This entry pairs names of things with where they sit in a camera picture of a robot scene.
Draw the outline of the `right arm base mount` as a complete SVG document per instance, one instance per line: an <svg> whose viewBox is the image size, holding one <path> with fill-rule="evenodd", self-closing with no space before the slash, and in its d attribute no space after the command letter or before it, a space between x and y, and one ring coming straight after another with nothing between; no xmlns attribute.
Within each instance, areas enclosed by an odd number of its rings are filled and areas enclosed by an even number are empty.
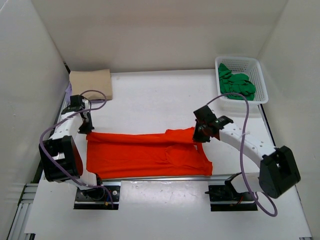
<svg viewBox="0 0 320 240"><path fill-rule="evenodd" d="M209 195L211 212L253 212L258 207L248 192L236 193L226 185L209 185L205 194Z"/></svg>

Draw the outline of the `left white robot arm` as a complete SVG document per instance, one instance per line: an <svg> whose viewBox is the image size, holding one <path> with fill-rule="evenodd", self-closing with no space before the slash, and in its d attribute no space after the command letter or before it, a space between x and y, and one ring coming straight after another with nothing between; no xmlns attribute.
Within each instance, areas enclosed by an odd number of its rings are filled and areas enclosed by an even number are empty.
<svg viewBox="0 0 320 240"><path fill-rule="evenodd" d="M86 161L77 148L77 135L94 130L92 103L83 95L70 96L70 103L60 114L60 121L40 136L39 153L45 178L49 182L73 184L81 191L98 188L102 180L86 169Z"/></svg>

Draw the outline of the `orange t shirt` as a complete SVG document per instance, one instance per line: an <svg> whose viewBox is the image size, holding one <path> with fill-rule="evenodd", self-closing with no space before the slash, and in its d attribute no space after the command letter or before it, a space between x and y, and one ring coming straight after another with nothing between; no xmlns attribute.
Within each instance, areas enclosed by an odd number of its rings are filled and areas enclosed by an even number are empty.
<svg viewBox="0 0 320 240"><path fill-rule="evenodd" d="M87 135L86 169L102 179L211 176L213 163L194 127L164 133Z"/></svg>

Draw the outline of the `beige t shirt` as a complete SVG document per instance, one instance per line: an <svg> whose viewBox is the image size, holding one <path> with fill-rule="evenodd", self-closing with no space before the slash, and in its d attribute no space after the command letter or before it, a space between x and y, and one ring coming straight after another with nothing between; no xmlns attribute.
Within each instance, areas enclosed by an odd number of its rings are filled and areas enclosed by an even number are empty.
<svg viewBox="0 0 320 240"><path fill-rule="evenodd" d="M109 69L96 71L71 71L69 74L72 95L88 90L102 92L107 100L113 99L112 79Z"/></svg>

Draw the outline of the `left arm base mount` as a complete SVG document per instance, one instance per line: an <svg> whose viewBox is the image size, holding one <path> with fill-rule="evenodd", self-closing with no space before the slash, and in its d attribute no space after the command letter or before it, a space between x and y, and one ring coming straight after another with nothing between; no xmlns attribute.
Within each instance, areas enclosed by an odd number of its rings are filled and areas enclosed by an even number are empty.
<svg viewBox="0 0 320 240"><path fill-rule="evenodd" d="M121 195L121 182L107 181L103 184L112 198L110 198L108 193L103 189L77 189L73 208L75 210L118 210Z"/></svg>

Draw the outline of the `purple t shirt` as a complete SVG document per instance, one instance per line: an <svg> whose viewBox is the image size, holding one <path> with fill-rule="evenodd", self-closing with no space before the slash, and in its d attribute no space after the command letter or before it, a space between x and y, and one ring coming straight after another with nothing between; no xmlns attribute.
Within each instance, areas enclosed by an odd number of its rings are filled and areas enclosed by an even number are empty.
<svg viewBox="0 0 320 240"><path fill-rule="evenodd" d="M66 103L69 104L70 101L70 97L72 95L72 85L71 83L68 84L66 90L65 90L65 98L66 98ZM100 96L91 96L91 95L86 95L85 96L87 99L89 99L92 103L101 103L104 101L104 97L102 95Z"/></svg>

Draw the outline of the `white plastic basket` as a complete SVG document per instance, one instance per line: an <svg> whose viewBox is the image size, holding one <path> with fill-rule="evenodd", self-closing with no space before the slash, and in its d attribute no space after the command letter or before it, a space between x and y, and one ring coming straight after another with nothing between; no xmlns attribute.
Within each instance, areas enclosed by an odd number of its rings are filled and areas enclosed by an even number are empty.
<svg viewBox="0 0 320 240"><path fill-rule="evenodd" d="M240 57L240 56L218 56L215 59L215 70L216 70L216 82L217 82L217 91L221 95L220 91L220 82L219 82L219 73L218 67L220 64L224 64L228 69L232 71L233 74L246 74L249 77L249 80L255 85L256 92L254 100L248 101L252 106L265 104L268 102L268 92L262 73L260 63L255 58L251 57ZM233 105L240 106L244 105L244 100L234 100L229 99L227 96L221 98L221 101Z"/></svg>

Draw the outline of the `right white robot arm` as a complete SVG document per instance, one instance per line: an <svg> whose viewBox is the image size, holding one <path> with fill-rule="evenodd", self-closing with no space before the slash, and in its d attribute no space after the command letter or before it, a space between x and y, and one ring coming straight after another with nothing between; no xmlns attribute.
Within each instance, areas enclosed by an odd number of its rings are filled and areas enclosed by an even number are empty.
<svg viewBox="0 0 320 240"><path fill-rule="evenodd" d="M224 184L234 196L252 191L277 199L301 180L289 147L275 147L243 134L232 119L225 115L216 117L207 105L194 111L194 115L196 124L192 139L195 142L208 143L216 138L239 150L241 157L248 157L259 168L258 172L241 171L225 180Z"/></svg>

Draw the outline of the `green t shirt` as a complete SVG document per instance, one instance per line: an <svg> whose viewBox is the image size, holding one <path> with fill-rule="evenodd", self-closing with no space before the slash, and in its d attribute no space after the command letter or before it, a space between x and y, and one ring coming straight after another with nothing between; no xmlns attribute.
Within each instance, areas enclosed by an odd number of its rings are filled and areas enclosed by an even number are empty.
<svg viewBox="0 0 320 240"><path fill-rule="evenodd" d="M241 94L248 101L254 100L256 87L246 74L233 74L229 68L221 63L218 67L218 77L221 94L230 93L226 96L227 98L232 100L243 100L241 96L236 95Z"/></svg>

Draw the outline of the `aluminium frame rail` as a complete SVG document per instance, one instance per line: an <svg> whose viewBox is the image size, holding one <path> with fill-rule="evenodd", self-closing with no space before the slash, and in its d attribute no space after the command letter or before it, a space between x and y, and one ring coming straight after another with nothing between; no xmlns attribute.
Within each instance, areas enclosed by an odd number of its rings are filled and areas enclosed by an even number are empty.
<svg viewBox="0 0 320 240"><path fill-rule="evenodd" d="M310 240L299 194L291 188L263 211L211 211L210 184L239 171L238 151L216 140L204 145L211 177L128 178L120 182L118 210L75 210L75 187L42 179L33 202L18 211L20 240Z"/></svg>

